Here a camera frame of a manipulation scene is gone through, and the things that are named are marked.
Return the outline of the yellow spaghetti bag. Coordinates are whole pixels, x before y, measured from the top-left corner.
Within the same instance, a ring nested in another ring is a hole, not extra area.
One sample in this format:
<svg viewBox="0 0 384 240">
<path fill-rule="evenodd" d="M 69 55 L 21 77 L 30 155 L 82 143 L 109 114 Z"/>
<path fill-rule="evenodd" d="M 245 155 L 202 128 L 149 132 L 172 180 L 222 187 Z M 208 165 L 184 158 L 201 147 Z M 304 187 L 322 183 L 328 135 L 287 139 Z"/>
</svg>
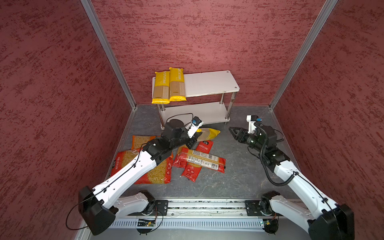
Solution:
<svg viewBox="0 0 384 240">
<path fill-rule="evenodd" d="M 170 68 L 170 102 L 186 101 L 184 70 Z"/>
<path fill-rule="evenodd" d="M 201 135 L 198 137 L 198 142 L 201 142 L 215 139 L 221 133 L 221 131 L 211 128 L 202 128 L 198 129 L 197 133 L 201 133 Z"/>
<path fill-rule="evenodd" d="M 170 103 L 170 71 L 156 72 L 152 104 Z"/>
</svg>

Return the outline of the clear labelled spaghetti bag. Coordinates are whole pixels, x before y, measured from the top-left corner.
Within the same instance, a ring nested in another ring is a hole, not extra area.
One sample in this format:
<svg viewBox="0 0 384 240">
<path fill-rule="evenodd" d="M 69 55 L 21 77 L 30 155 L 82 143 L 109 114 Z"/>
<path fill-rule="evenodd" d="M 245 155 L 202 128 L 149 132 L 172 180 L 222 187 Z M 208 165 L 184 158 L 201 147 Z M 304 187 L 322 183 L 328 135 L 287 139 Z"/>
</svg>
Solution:
<svg viewBox="0 0 384 240">
<path fill-rule="evenodd" d="M 226 170 L 226 159 L 196 150 L 184 148 L 180 153 L 179 158 L 186 160 L 188 163 L 199 165 L 220 173 L 225 173 Z"/>
</svg>

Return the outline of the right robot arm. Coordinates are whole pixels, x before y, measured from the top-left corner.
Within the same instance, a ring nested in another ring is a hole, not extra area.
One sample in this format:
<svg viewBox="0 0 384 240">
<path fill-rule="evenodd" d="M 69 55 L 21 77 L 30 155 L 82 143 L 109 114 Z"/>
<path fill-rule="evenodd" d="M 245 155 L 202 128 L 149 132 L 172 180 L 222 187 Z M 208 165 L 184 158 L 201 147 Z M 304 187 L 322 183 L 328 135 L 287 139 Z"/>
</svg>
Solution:
<svg viewBox="0 0 384 240">
<path fill-rule="evenodd" d="M 277 134 L 270 126 L 254 123 L 254 129 L 230 127 L 236 141 L 256 150 L 267 179 L 276 187 L 290 187 L 305 207 L 270 191 L 262 195 L 258 209 L 264 216 L 281 215 L 305 230 L 312 240 L 353 240 L 354 213 L 339 205 L 306 178 L 290 158 L 277 147 Z"/>
</svg>

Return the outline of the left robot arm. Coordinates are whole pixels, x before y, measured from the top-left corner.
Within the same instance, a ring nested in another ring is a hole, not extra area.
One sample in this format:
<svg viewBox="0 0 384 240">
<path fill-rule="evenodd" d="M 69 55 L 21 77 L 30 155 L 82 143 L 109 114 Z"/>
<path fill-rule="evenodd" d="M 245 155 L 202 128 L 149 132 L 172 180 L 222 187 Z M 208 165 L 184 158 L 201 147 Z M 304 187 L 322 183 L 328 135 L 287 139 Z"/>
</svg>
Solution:
<svg viewBox="0 0 384 240">
<path fill-rule="evenodd" d="M 183 145 L 191 148 L 201 135 L 198 129 L 203 123 L 197 116 L 189 124 L 170 120 L 161 136 L 142 144 L 135 158 L 116 174 L 93 188 L 85 186 L 79 190 L 75 208 L 94 236 L 107 230 L 118 218 L 152 212 L 155 199 L 149 192 L 142 191 L 130 197 L 122 197 L 122 194 L 169 158 L 173 150 Z"/>
</svg>

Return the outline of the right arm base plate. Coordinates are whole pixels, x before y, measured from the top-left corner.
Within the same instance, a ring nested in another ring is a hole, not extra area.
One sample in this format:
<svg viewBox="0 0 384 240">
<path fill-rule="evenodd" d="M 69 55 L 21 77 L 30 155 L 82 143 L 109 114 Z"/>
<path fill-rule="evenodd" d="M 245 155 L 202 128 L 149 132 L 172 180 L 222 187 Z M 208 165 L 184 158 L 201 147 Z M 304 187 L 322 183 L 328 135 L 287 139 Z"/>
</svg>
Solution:
<svg viewBox="0 0 384 240">
<path fill-rule="evenodd" d="M 245 209 L 248 217 L 259 217 L 265 219 L 272 219 L 283 217 L 272 210 L 270 200 L 246 200 Z"/>
</svg>

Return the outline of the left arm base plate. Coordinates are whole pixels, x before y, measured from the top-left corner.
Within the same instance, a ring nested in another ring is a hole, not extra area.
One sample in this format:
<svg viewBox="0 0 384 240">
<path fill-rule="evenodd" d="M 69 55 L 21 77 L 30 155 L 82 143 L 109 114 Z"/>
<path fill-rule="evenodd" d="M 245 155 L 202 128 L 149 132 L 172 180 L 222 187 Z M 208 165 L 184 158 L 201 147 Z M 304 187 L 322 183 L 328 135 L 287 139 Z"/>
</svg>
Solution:
<svg viewBox="0 0 384 240">
<path fill-rule="evenodd" d="M 150 203 L 141 214 L 143 216 L 166 216 L 168 206 L 168 200 L 155 200 L 153 203 Z"/>
</svg>

